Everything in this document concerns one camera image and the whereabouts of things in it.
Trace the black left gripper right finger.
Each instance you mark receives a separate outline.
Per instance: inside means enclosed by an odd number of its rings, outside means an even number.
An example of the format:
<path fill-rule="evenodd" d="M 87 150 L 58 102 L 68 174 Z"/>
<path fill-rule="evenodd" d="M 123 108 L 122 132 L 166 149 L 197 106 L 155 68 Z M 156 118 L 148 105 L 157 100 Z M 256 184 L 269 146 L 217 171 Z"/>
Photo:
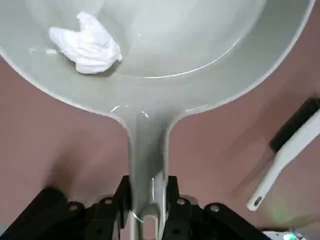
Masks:
<path fill-rule="evenodd" d="M 167 220 L 163 240 L 264 240 L 265 234 L 226 205 L 213 202 L 201 208 L 180 196 L 178 179 L 166 187 Z"/>

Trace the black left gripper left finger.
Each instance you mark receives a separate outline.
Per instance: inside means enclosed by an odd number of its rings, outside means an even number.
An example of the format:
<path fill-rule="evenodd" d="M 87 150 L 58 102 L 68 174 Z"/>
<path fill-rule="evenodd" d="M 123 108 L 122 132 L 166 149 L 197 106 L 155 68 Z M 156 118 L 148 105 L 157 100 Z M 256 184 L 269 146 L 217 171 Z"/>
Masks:
<path fill-rule="evenodd" d="M 6 240 L 119 240 L 131 210 L 124 176 L 112 196 L 89 207 L 69 201 L 58 189 L 42 189 L 5 230 Z"/>

